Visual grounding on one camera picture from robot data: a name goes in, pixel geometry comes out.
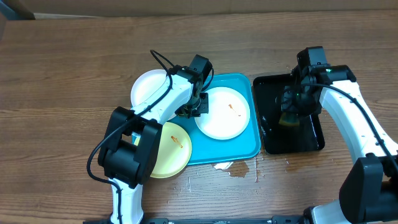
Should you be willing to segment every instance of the table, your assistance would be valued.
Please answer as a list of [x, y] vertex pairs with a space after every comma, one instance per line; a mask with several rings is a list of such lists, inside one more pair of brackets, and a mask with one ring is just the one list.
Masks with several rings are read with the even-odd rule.
[[[0, 43], [0, 221], [81, 223], [111, 213], [111, 187], [88, 177], [86, 160], [112, 110], [129, 107], [138, 76], [160, 68], [150, 49], [179, 65], [200, 54], [216, 73], [253, 81], [289, 72], [296, 54], [316, 45], [332, 65], [349, 65], [370, 109], [398, 141], [397, 11], [7, 22]], [[230, 168], [235, 177], [208, 164], [151, 179], [146, 215], [271, 217], [337, 199], [352, 161], [326, 111], [320, 119], [320, 152], [271, 156], [261, 149]], [[92, 167], [103, 173], [96, 162]]]

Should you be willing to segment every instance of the black cable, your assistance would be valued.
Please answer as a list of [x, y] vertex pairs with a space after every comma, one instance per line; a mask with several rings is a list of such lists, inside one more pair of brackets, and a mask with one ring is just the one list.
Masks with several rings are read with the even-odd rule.
[[201, 89], [201, 91], [205, 91], [205, 90], [210, 86], [210, 83], [211, 83], [211, 81], [213, 80], [213, 77], [214, 77], [214, 68], [211, 68], [211, 79], [210, 79], [210, 81], [205, 85], [205, 87], [203, 87], [203, 88]]
[[343, 90], [340, 90], [339, 88], [329, 86], [329, 85], [318, 84], [318, 83], [308, 83], [308, 84], [301, 84], [301, 86], [318, 86], [318, 87], [323, 87], [323, 88], [329, 88], [331, 90], [335, 90], [336, 92], [338, 92], [338, 93], [342, 94], [343, 96], [347, 97], [348, 99], [350, 99], [358, 107], [358, 109], [362, 112], [363, 116], [365, 117], [365, 120], [368, 122], [369, 127], [372, 129], [374, 137], [377, 139], [377, 142], [379, 143], [379, 145], [382, 148], [382, 150], [384, 151], [384, 153], [391, 160], [392, 165], [394, 166], [394, 168], [396, 170], [396, 175], [398, 175], [397, 163], [395, 162], [391, 153], [388, 151], [388, 149], [387, 149], [386, 145], [384, 144], [384, 141], [381, 139], [379, 133], [377, 133], [377, 130], [374, 127], [374, 124], [373, 124], [372, 120], [370, 119], [369, 115], [367, 114], [365, 109], [361, 106], [361, 104], [356, 100], [356, 98], [353, 98], [351, 95], [344, 92]]
[[142, 116], [143, 114], [145, 114], [146, 112], [150, 111], [150, 109], [152, 109], [158, 102], [160, 102], [168, 93], [169, 91], [172, 89], [172, 85], [173, 85], [173, 79], [171, 74], [169, 73], [169, 71], [167, 70], [166, 66], [156, 57], [155, 54], [159, 55], [160, 57], [162, 57], [163, 59], [165, 59], [169, 64], [171, 64], [171, 66], [174, 67], [173, 63], [171, 63], [169, 60], [167, 60], [163, 55], [157, 53], [154, 50], [151, 50], [150, 53], [152, 54], [152, 56], [154, 56], [154, 58], [156, 59], [156, 61], [158, 61], [160, 63], [160, 65], [163, 67], [163, 69], [166, 71], [166, 76], [169, 77], [170, 80], [170, 84], [169, 87], [167, 88], [167, 90], [157, 99], [155, 100], [151, 105], [149, 105], [147, 108], [145, 108], [142, 112], [140, 112], [139, 114], [135, 115], [133, 118], [131, 118], [130, 120], [126, 121], [125, 123], [123, 123], [122, 125], [120, 125], [120, 127], [116, 128], [111, 134], [109, 134], [106, 138], [104, 138], [101, 142], [98, 143], [98, 145], [93, 149], [93, 151], [91, 152], [90, 156], [88, 157], [87, 160], [87, 173], [88, 175], [94, 179], [97, 180], [99, 182], [105, 183], [105, 184], [111, 184], [116, 188], [116, 193], [118, 194], [118, 220], [119, 220], [119, 224], [123, 224], [122, 223], [122, 215], [121, 215], [121, 199], [122, 199], [122, 195], [121, 195], [121, 189], [119, 187], [119, 185], [115, 182], [112, 182], [110, 180], [106, 180], [106, 179], [102, 179], [100, 177], [95, 176], [92, 172], [91, 172], [91, 162], [94, 158], [94, 155], [98, 152], [98, 150], [101, 148], [101, 146], [103, 144], [105, 144], [105, 142], [110, 139], [113, 135], [115, 135], [115, 133], [119, 132], [120, 130], [124, 131], [135, 119], [137, 119], [138, 117]]

